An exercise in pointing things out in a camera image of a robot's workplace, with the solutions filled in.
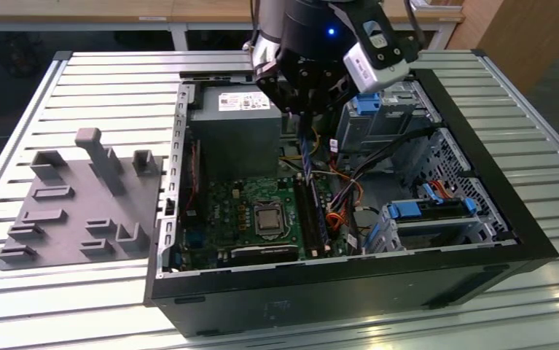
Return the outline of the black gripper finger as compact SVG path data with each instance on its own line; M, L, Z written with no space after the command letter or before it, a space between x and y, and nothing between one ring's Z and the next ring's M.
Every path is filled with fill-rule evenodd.
M310 89L311 117L335 112L356 95L356 86L346 71L324 71Z
M282 112L304 116L308 114L308 77L280 70L255 70L258 88Z

